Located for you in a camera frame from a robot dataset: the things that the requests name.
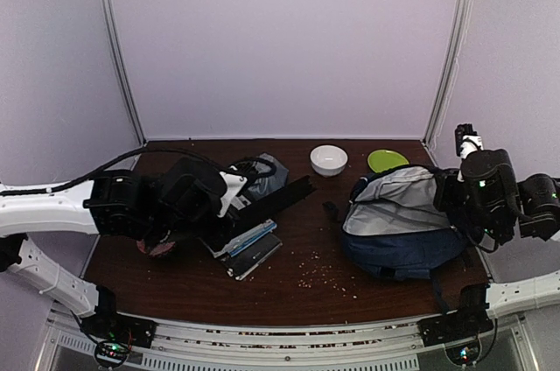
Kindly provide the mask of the black leather case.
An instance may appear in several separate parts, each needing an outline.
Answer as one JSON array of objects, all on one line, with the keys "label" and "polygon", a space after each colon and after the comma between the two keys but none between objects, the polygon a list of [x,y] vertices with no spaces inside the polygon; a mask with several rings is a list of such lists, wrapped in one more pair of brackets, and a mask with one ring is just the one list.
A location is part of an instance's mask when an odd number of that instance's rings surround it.
[{"label": "black leather case", "polygon": [[236,231],[245,232],[272,219],[316,191],[310,175],[298,178],[279,190],[241,209],[234,221]]}]

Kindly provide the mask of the grey zip pouch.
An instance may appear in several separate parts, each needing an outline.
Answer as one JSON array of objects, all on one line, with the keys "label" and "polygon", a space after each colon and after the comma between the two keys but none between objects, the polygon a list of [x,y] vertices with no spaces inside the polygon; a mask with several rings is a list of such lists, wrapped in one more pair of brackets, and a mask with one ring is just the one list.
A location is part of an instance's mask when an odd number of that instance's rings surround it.
[{"label": "grey zip pouch", "polygon": [[251,201],[257,201],[270,195],[286,186],[288,182],[289,170],[278,159],[266,152],[260,154],[259,158],[271,162],[276,167],[276,171],[267,178],[258,179],[247,189],[246,195]]}]

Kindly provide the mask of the navy blue student backpack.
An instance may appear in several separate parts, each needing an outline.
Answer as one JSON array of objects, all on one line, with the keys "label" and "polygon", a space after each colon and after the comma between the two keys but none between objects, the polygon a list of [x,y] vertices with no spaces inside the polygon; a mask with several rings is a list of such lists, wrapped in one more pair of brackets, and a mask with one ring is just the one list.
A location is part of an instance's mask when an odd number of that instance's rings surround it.
[{"label": "navy blue student backpack", "polygon": [[361,177],[346,209],[326,201],[323,208],[341,229],[348,259],[370,276],[401,282],[430,281],[439,310],[450,306],[435,275],[471,245],[473,224],[459,206],[438,210],[438,191],[456,170],[420,164],[401,165]]}]

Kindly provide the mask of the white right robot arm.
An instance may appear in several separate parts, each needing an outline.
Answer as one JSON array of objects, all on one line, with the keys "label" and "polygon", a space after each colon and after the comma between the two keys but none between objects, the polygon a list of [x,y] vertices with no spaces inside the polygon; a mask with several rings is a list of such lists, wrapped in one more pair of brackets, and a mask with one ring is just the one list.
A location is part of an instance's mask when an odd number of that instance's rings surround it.
[{"label": "white right robot arm", "polygon": [[[508,152],[486,150],[470,123],[455,129],[456,153],[461,164],[436,176],[434,206],[469,225],[466,235],[479,246],[484,237],[499,248],[513,240],[550,241],[559,232],[559,181],[543,173],[518,181]],[[516,312],[556,305],[559,274],[512,283],[469,285],[460,292],[454,312],[419,322],[426,346],[475,337],[495,328],[495,320]]]}]

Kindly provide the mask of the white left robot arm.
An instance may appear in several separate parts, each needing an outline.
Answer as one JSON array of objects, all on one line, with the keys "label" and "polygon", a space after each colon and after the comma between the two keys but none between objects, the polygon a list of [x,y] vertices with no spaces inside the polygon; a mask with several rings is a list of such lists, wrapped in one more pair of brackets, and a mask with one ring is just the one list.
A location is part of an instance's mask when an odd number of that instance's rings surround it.
[{"label": "white left robot arm", "polygon": [[123,236],[145,249],[256,226],[234,200],[258,179],[275,172],[251,168],[252,159],[223,168],[182,157],[159,178],[131,170],[97,171],[59,185],[1,188],[1,270],[19,274],[42,294],[63,304],[88,335],[134,338],[139,325],[119,314],[116,295],[78,278],[45,255],[33,233],[72,232]]}]

